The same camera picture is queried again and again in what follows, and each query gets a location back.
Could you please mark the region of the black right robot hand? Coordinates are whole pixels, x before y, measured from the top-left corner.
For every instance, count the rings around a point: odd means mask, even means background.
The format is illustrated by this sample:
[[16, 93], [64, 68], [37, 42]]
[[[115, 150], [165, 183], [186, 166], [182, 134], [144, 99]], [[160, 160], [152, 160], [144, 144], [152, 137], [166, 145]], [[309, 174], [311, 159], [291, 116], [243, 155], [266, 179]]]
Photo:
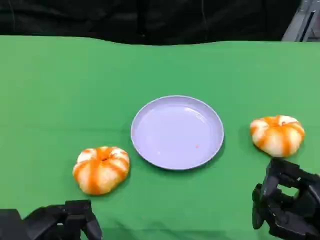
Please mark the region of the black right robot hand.
[[273, 157], [262, 183], [252, 192], [252, 227], [263, 223], [283, 240], [320, 238], [320, 176], [281, 157]]

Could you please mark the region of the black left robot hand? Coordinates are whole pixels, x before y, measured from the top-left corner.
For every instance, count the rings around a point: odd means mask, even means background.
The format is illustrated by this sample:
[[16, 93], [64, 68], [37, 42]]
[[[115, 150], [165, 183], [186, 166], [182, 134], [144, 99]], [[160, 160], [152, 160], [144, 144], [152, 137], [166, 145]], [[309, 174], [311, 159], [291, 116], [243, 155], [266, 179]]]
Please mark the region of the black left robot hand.
[[101, 240], [102, 229], [91, 201], [69, 200], [64, 204], [42, 206], [25, 218], [17, 209], [0, 210], [2, 240]]

